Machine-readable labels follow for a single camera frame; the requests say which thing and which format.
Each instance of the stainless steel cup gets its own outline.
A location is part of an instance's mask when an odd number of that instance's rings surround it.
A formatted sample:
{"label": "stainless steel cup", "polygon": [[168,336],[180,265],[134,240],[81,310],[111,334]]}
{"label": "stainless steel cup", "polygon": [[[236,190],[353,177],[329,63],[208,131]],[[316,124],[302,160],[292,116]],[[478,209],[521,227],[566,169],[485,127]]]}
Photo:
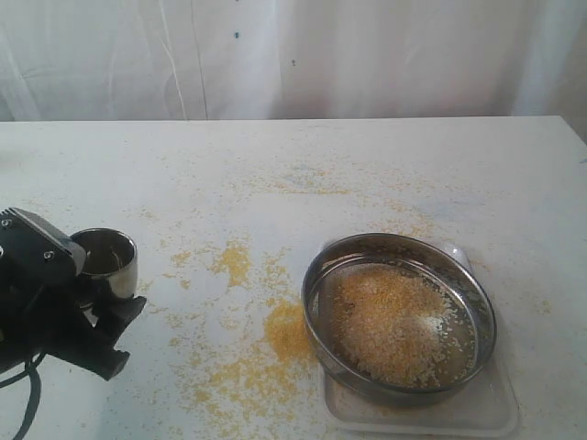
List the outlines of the stainless steel cup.
{"label": "stainless steel cup", "polygon": [[107,228],[84,229],[72,240],[85,249],[82,273],[76,290],[81,307],[97,299],[121,301],[132,298],[137,290],[137,245],[126,234]]}

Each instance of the stainless steel sieve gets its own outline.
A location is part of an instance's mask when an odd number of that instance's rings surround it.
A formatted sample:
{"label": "stainless steel sieve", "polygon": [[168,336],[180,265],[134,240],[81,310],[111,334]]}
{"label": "stainless steel sieve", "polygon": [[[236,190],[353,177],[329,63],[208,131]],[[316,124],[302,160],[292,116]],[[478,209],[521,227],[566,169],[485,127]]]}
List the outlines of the stainless steel sieve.
{"label": "stainless steel sieve", "polygon": [[[446,292],[458,305],[459,322],[471,328],[471,359],[463,374],[434,386],[410,388],[383,383],[340,356],[332,334],[336,279],[358,265],[384,265],[412,272]],[[341,385],[366,398],[395,406],[423,406],[452,396],[475,377],[493,353],[493,308],[479,282],[455,259],[427,243],[393,234],[343,238],[323,249],[305,274],[302,301],[308,337],[324,370]]]}

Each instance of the white table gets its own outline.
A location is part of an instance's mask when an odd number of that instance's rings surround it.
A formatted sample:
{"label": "white table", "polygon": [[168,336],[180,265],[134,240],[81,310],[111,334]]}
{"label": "white table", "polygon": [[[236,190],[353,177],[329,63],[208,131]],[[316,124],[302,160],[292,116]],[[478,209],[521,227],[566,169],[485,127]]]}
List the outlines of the white table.
{"label": "white table", "polygon": [[[250,347],[324,241],[375,230],[467,251],[509,334],[517,438],[587,432],[587,148],[558,117],[0,124],[0,188],[68,233],[133,236],[150,301],[113,380],[46,359],[30,440],[354,437],[323,421],[315,367],[283,394]],[[227,242],[250,261],[233,287]],[[0,391],[1,438],[27,396]]]}

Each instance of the black power cord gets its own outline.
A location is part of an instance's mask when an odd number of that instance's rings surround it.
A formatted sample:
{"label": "black power cord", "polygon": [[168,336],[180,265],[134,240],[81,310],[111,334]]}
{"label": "black power cord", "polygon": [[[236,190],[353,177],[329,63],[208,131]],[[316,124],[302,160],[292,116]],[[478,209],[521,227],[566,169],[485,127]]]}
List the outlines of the black power cord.
{"label": "black power cord", "polygon": [[39,408],[40,402],[40,376],[39,372],[37,371],[37,367],[45,357],[44,353],[41,353],[37,356],[35,360],[30,358],[25,362],[25,369],[20,373],[14,375],[12,378],[5,379],[0,382],[0,389],[7,387],[8,385],[12,385],[13,383],[18,382],[19,380],[28,376],[30,379],[30,394],[28,395],[28,403],[27,408],[25,410],[25,417],[23,418],[22,424],[20,428],[18,428],[17,434],[13,437],[13,440],[22,440],[27,435],[30,426],[33,424],[35,420],[35,415],[37,414],[37,409]]}

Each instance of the white backdrop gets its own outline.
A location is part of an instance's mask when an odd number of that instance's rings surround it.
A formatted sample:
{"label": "white backdrop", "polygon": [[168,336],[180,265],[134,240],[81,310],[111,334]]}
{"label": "white backdrop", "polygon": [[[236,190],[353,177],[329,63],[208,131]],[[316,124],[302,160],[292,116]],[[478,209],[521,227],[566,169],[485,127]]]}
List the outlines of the white backdrop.
{"label": "white backdrop", "polygon": [[585,0],[0,0],[0,120],[561,114]]}

